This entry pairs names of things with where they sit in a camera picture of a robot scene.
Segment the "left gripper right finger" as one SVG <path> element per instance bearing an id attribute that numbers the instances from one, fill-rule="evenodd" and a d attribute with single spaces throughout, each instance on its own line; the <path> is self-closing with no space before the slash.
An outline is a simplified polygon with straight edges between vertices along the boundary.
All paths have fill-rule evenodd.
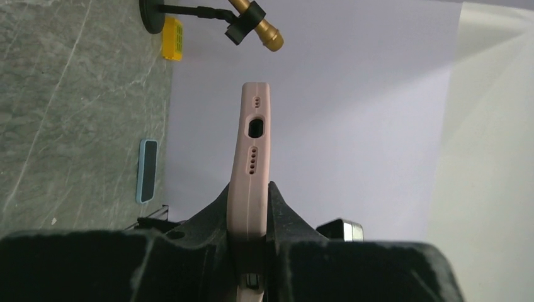
<path id="1" fill-rule="evenodd" d="M 452 266 L 422 242 L 330 239 L 268 187 L 268 301 L 463 301 Z"/>

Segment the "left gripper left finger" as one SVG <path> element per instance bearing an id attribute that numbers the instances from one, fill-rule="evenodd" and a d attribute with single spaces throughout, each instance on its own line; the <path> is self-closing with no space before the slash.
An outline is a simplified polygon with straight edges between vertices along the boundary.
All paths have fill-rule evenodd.
<path id="1" fill-rule="evenodd" d="M 16 232 L 1 240 L 2 301 L 232 301 L 227 191 L 157 230 Z"/>

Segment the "phone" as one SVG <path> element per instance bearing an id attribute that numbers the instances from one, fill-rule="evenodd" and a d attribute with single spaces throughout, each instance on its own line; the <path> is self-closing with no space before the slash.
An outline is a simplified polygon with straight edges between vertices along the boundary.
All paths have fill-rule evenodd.
<path id="1" fill-rule="evenodd" d="M 151 139 L 140 141 L 139 163 L 135 200 L 146 204 L 153 197 L 156 187 L 158 142 Z"/>

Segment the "pink phone case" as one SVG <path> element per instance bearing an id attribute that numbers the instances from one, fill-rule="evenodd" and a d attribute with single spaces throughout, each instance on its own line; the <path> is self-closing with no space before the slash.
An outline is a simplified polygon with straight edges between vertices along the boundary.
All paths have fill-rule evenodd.
<path id="1" fill-rule="evenodd" d="M 270 86 L 242 87 L 236 149 L 227 197 L 227 231 L 236 267 L 237 301 L 261 301 L 271 152 Z"/>

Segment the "gold microphone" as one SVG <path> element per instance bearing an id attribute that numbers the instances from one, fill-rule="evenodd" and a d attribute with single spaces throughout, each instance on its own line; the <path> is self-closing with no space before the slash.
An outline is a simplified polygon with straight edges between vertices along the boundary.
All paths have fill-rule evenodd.
<path id="1" fill-rule="evenodd" d="M 280 31 L 265 19 L 266 13 L 256 1 L 229 0 L 229 2 L 239 13 L 225 32 L 232 42 L 239 45 L 254 30 L 268 50 L 276 52 L 281 49 L 284 39 Z"/>

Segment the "yellow grid toy block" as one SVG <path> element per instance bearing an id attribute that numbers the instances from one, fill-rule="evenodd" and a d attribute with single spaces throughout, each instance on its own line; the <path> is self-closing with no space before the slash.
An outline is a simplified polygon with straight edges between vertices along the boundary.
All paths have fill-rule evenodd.
<path id="1" fill-rule="evenodd" d="M 183 58 L 183 26 L 175 17 L 165 17 L 161 53 L 167 60 L 180 61 Z"/>

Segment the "black microphone stand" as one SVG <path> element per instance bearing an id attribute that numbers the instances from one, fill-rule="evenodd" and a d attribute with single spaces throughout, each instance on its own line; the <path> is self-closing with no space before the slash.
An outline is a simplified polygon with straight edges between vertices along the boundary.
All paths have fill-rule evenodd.
<path id="1" fill-rule="evenodd" d="M 172 6 L 166 5 L 163 0 L 139 0 L 139 9 L 142 23 L 150 34 L 158 34 L 162 31 L 167 14 L 224 20 L 228 23 L 228 27 L 238 17 L 232 11 L 226 9 L 215 9 L 206 6 Z"/>

